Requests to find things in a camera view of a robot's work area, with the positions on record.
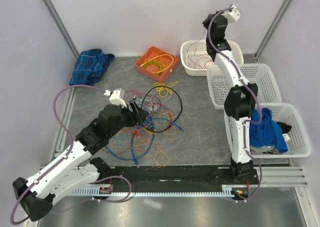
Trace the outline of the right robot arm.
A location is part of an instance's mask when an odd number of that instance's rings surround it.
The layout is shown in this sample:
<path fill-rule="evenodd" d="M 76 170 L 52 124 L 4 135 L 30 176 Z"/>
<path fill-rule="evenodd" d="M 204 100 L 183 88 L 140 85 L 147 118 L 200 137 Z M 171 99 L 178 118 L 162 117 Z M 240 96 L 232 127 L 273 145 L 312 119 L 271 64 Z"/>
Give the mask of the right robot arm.
<path fill-rule="evenodd" d="M 235 5 L 209 14 L 202 22 L 207 30 L 206 51 L 223 73 L 229 86 L 224 101 L 224 113 L 230 118 L 233 131 L 229 178 L 235 184 L 242 183 L 254 174 L 254 161 L 250 151 L 250 123 L 255 109 L 260 109 L 258 86 L 242 74 L 236 64 L 230 44 L 226 40 L 228 24 L 241 16 Z"/>

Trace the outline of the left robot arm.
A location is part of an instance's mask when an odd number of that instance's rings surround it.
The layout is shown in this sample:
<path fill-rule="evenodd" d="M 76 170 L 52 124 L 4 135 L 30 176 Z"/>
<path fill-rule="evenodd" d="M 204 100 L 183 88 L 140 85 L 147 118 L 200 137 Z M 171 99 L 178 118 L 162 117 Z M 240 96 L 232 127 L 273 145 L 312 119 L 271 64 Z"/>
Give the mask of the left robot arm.
<path fill-rule="evenodd" d="M 12 186 L 17 199 L 14 209 L 21 206 L 32 222 L 46 216 L 53 206 L 77 188 L 110 178 L 108 165 L 94 158 L 84 170 L 73 174 L 70 171 L 88 160 L 109 144 L 110 139 L 123 128 L 144 123 L 148 112 L 131 100 L 126 104 L 108 104 L 98 117 L 73 137 L 71 144 L 52 162 L 28 178 L 17 178 Z"/>

